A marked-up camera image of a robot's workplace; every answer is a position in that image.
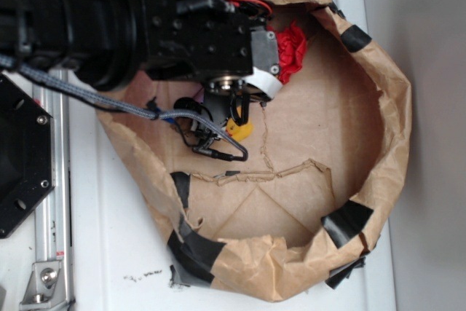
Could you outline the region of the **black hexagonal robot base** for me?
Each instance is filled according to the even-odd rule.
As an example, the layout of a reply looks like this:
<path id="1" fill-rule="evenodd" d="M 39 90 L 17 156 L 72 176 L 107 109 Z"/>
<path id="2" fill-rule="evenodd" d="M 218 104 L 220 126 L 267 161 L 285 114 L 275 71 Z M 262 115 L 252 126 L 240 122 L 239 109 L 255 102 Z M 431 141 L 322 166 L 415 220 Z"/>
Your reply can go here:
<path id="1" fill-rule="evenodd" d="M 1 75 L 1 238 L 53 189 L 52 117 Z"/>

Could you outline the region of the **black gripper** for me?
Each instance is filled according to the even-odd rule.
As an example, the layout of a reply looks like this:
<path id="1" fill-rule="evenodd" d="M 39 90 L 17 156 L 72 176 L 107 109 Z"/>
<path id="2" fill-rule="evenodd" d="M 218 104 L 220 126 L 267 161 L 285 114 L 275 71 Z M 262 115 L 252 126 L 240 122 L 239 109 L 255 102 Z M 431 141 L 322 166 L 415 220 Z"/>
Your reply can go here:
<path id="1" fill-rule="evenodd" d="M 219 127 L 246 125 L 250 103 L 268 103 L 283 87 L 276 34 L 254 26 L 246 38 L 248 43 L 231 43 L 207 59 L 202 114 Z"/>

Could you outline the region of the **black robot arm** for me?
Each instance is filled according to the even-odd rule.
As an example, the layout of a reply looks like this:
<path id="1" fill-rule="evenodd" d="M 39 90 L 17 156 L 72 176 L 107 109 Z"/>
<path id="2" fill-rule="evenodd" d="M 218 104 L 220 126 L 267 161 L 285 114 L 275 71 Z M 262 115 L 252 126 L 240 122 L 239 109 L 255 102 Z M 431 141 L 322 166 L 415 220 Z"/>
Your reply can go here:
<path id="1" fill-rule="evenodd" d="M 67 68 L 104 92 L 138 71 L 196 82 L 244 124 L 251 101 L 282 87 L 271 15 L 260 0 L 1 0 L 1 53 L 13 69 Z"/>

